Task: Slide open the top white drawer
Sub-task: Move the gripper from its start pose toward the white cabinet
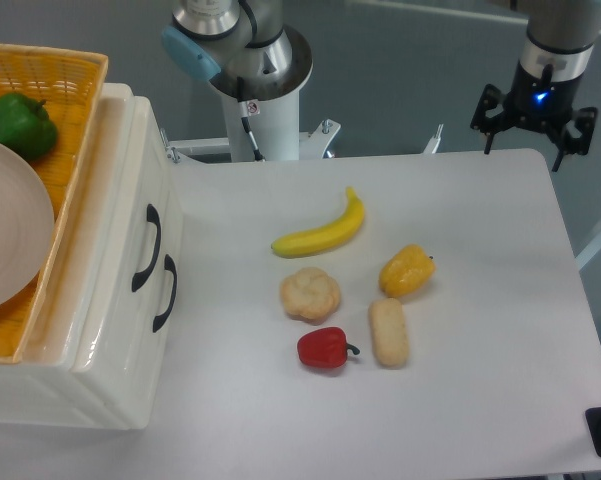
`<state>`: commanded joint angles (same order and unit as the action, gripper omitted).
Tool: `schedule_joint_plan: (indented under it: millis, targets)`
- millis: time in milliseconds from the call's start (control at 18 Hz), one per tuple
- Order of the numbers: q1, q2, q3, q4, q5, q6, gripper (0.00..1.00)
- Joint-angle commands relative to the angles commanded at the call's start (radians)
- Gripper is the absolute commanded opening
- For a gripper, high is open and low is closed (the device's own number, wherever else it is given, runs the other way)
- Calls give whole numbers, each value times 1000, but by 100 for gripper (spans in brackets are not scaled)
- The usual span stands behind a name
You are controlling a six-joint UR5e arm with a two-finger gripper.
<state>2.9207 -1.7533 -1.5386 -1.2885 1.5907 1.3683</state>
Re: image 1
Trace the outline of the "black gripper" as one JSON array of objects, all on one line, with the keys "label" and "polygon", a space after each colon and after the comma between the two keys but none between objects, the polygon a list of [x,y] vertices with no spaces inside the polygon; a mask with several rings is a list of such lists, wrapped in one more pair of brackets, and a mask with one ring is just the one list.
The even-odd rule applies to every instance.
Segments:
[{"label": "black gripper", "polygon": [[[485,137],[483,153],[491,152],[494,138],[501,130],[520,128],[540,133],[543,132],[542,125],[545,125],[559,134],[552,172],[559,170],[566,156],[586,156],[596,127],[598,109],[573,108],[581,78],[553,82],[549,74],[536,78],[518,64],[506,97],[500,89],[487,84],[470,122],[470,128]],[[497,113],[502,104],[502,113]]]}]

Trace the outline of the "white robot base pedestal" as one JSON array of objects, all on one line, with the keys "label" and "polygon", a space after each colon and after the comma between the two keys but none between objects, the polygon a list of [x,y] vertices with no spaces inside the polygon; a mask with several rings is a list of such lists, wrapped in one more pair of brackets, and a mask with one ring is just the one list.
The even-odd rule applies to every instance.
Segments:
[{"label": "white robot base pedestal", "polygon": [[231,161],[296,161],[332,158],[330,146],[341,130],[341,124],[326,118],[312,132],[302,132],[299,126],[300,92],[310,76],[290,92],[272,99],[236,98],[214,87],[225,120],[226,135],[197,140],[168,140],[160,131],[168,157],[175,163],[186,156],[228,154]]}]

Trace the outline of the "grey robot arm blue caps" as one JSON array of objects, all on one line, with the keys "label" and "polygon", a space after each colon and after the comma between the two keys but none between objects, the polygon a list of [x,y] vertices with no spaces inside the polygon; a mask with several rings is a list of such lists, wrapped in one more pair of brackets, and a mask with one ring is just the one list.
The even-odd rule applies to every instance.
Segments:
[{"label": "grey robot arm blue caps", "polygon": [[[546,136],[559,157],[588,153],[598,111],[573,105],[601,31],[601,1],[509,1],[524,14],[526,40],[508,92],[487,85],[470,126],[487,141],[512,128]],[[299,129],[299,93],[313,60],[283,21],[278,1],[178,1],[161,35],[190,77],[210,84],[224,111],[225,140],[168,143],[182,155],[227,152],[235,162],[325,158],[339,125]]]}]

